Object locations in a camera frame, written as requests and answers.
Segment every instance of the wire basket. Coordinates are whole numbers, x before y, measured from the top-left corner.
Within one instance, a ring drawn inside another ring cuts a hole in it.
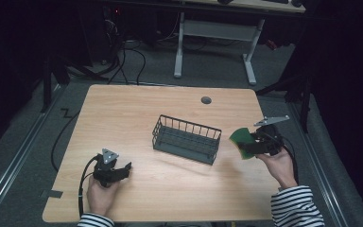
[[[152,132],[154,149],[212,165],[221,130],[160,115]]]

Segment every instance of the right hand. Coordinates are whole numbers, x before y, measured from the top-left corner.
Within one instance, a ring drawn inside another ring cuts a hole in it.
[[[270,175],[279,182],[283,189],[298,185],[294,179],[293,161],[287,150],[281,148],[281,151],[273,156],[266,154],[256,154],[255,156],[267,165]]]

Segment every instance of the striped sleeve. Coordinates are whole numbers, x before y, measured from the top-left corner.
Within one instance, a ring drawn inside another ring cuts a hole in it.
[[[285,189],[273,195],[270,204],[275,226],[324,226],[308,186]]]
[[[114,227],[114,222],[109,218],[85,213],[81,216],[78,227]]]

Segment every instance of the green sponge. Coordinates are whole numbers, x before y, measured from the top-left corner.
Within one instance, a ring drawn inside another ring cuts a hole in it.
[[[229,137],[229,139],[235,144],[235,146],[238,148],[238,151],[240,152],[241,159],[250,159],[254,155],[252,153],[248,153],[246,150],[239,148],[239,143],[245,143],[245,144],[255,144],[255,139],[250,134],[249,129],[247,128],[241,128],[233,132],[233,134]]]

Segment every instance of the hand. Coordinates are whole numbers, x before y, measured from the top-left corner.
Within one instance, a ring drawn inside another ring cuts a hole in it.
[[[267,165],[270,175],[279,182],[283,189],[297,186],[294,179],[293,161],[287,150],[281,148],[281,151],[273,156],[266,154],[257,154],[255,156]]]
[[[93,176],[90,176],[87,199],[90,204],[90,211],[93,214],[103,217],[107,216],[108,211],[111,209],[114,194],[120,182],[112,183],[110,187],[103,187],[99,181]]]

